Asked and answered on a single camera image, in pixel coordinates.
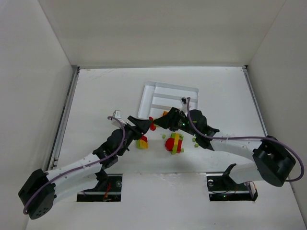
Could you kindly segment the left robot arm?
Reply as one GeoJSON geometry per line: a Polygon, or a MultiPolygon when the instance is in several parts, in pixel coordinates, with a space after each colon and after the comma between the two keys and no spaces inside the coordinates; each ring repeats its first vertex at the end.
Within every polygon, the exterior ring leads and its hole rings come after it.
{"type": "Polygon", "coordinates": [[[110,116],[109,120],[119,124],[106,141],[92,153],[82,159],[55,170],[33,171],[18,193],[23,213],[30,219],[37,219],[51,210],[53,205],[64,198],[69,192],[94,188],[107,180],[106,169],[118,162],[118,157],[129,149],[134,140],[139,140],[150,129],[152,121],[132,116],[132,123],[122,123],[110,116]]]}

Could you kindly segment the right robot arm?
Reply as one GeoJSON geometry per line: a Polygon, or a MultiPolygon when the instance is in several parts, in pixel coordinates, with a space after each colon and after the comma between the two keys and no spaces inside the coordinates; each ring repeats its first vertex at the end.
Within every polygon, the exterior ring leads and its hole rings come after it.
{"type": "Polygon", "coordinates": [[[182,130],[195,137],[204,149],[222,151],[248,159],[248,163],[232,163],[226,175],[237,184],[264,180],[281,187],[296,164],[294,157],[270,137],[239,139],[221,132],[207,124],[206,117],[199,110],[189,114],[172,108],[165,116],[153,123],[171,131],[182,130]]]}

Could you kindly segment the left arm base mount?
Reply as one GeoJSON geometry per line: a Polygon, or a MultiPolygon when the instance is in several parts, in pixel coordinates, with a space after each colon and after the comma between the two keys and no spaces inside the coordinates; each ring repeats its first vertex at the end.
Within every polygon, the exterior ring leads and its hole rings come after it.
{"type": "Polygon", "coordinates": [[[77,202],[120,202],[123,174],[108,174],[93,189],[77,194],[77,202]]]}

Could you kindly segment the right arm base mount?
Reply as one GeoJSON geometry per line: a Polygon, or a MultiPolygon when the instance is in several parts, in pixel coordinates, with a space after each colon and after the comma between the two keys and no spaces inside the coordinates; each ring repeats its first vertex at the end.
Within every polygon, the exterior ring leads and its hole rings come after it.
{"type": "Polygon", "coordinates": [[[236,164],[231,164],[224,172],[206,174],[209,200],[211,202],[252,201],[258,198],[254,182],[236,184],[229,174],[236,164]]]}

